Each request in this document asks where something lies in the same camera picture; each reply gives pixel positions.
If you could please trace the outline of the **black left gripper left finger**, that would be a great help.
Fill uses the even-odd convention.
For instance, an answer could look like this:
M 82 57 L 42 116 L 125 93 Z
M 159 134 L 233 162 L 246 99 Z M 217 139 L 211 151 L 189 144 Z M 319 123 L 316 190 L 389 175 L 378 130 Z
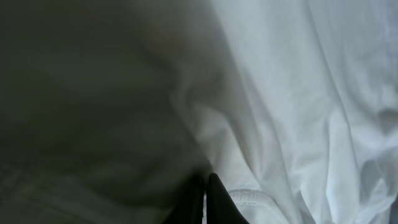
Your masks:
M 194 175 L 180 200 L 162 224 L 202 224 L 205 181 Z

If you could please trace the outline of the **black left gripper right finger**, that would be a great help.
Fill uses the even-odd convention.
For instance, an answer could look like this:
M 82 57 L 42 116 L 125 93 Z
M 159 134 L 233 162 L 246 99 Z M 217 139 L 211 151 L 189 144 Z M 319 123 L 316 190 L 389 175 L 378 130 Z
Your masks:
M 235 206 L 216 173 L 211 173 L 206 187 L 207 224 L 249 224 Z

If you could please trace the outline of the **white t-shirt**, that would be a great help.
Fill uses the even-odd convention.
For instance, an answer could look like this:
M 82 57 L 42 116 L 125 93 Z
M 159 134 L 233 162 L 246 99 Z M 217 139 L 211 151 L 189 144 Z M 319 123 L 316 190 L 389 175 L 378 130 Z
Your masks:
M 2 1 L 1 222 L 388 223 L 396 1 Z

